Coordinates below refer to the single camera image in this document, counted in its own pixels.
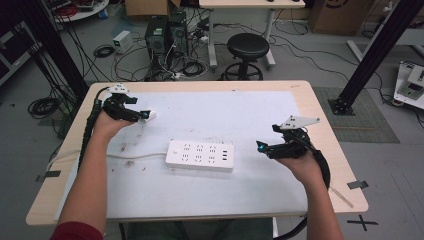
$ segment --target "red sleeve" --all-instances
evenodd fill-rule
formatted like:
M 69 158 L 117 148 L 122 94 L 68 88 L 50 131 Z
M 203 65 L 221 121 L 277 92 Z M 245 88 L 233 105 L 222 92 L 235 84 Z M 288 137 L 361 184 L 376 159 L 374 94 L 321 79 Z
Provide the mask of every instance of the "red sleeve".
M 50 240 L 103 240 L 103 236 L 88 224 L 66 222 L 56 227 Z

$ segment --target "desk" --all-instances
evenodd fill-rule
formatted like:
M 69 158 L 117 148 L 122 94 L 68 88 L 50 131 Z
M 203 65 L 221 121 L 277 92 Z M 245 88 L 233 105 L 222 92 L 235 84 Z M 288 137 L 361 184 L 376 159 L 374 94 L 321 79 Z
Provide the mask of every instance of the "desk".
M 235 19 L 236 23 L 240 23 L 240 19 L 249 19 L 247 22 L 252 22 L 252 19 L 263 17 L 261 22 L 267 23 L 264 38 L 269 40 L 275 9 L 305 7 L 305 3 L 303 1 L 293 2 L 292 0 L 274 0 L 274 2 L 268 2 L 267 0 L 200 0 L 199 4 L 200 7 L 209 9 L 208 53 L 209 65 L 212 69 L 217 67 L 213 36 L 214 22 L 219 21 L 218 23 L 230 23 L 225 20 L 228 16 L 232 16 L 232 19 Z M 275 66 L 275 60 L 272 56 L 271 49 L 265 56 L 265 59 L 268 68 Z
M 355 54 L 359 62 L 361 62 L 362 59 L 365 57 L 368 50 L 371 48 L 372 44 L 374 43 L 374 41 L 377 39 L 378 34 L 380 34 L 381 30 L 383 29 L 383 26 L 387 23 L 389 18 L 392 16 L 392 13 L 394 12 L 394 9 L 396 7 L 397 7 L 397 4 L 394 6 L 394 8 L 389 13 L 389 15 L 381 23 L 381 27 L 378 28 L 377 32 L 374 34 L 373 38 L 368 43 L 364 52 L 361 52 L 361 50 L 359 50 L 358 46 L 355 44 L 353 40 L 347 41 L 347 45 Z M 424 30 L 423 29 L 406 29 L 405 32 L 402 34 L 402 36 L 399 38 L 399 40 L 396 42 L 396 45 L 410 45 L 415 50 L 417 50 L 417 52 L 421 54 L 422 57 L 424 57 L 424 47 L 423 47 Z
M 72 22 L 72 21 L 76 21 L 76 20 L 80 20 L 80 19 L 84 19 L 90 16 L 93 16 L 94 14 L 99 13 L 100 11 L 102 11 L 103 9 L 105 9 L 107 7 L 107 5 L 109 4 L 109 0 L 102 0 L 101 2 L 94 2 L 94 6 L 93 6 L 93 11 L 81 11 L 78 10 L 77 14 L 67 17 L 67 16 L 55 16 L 54 20 L 55 22 L 61 23 L 61 22 Z
M 90 114 L 95 94 L 104 86 L 111 84 L 94 84 L 85 98 L 74 123 L 59 151 L 59 154 L 73 148 L 80 148 L 85 121 Z M 321 123 L 308 127 L 309 136 L 317 149 L 322 150 L 326 156 L 332 172 L 332 188 L 330 197 L 337 213 L 363 212 L 368 209 L 367 201 L 360 189 L 350 190 L 346 183 L 355 181 L 355 176 L 344 156 L 339 143 L 322 111 L 315 94 L 306 81 L 260 81 L 260 82 L 166 82 L 166 83 L 126 83 L 125 86 L 132 92 L 229 92 L 239 91 L 287 91 L 293 96 L 301 116 L 319 117 Z M 77 154 L 66 157 L 53 164 L 51 170 L 60 170 L 61 174 L 56 178 L 47 178 L 43 183 L 29 213 L 27 223 L 29 225 L 53 225 L 54 216 L 63 195 L 65 184 Z M 285 216 L 287 213 L 268 213 L 262 216 Z M 249 217 L 248 215 L 227 215 L 226 218 Z M 142 217 L 131 219 L 119 219 L 120 221 L 152 221 L 174 219 L 208 219 L 198 215 L 186 218 L 155 218 Z

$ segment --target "power strip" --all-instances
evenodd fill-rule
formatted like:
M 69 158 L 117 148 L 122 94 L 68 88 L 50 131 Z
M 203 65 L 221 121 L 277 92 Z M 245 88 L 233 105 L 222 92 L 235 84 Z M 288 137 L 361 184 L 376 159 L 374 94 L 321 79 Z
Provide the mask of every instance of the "power strip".
M 166 165 L 174 168 L 231 172 L 234 145 L 172 140 Z

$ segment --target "floor mat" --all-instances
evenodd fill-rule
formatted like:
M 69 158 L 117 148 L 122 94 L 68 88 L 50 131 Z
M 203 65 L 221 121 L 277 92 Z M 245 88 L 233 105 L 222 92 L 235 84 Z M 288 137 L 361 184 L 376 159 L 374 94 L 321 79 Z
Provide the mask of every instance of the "floor mat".
M 336 99 L 343 89 L 313 89 L 339 142 L 399 143 L 368 91 L 361 91 L 356 98 L 354 116 L 340 116 L 332 113 L 328 99 Z

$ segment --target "white mount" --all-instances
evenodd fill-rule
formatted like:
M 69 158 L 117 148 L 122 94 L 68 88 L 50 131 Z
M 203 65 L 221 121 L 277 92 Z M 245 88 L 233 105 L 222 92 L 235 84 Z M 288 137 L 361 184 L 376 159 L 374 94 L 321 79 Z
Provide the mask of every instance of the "white mount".
M 130 91 L 122 83 L 118 83 L 112 87 L 109 87 L 107 89 L 107 92 L 126 94 L 126 93 L 129 93 Z
M 319 118 L 307 118 L 291 115 L 284 123 L 280 125 L 281 130 L 302 128 L 308 125 L 319 123 Z

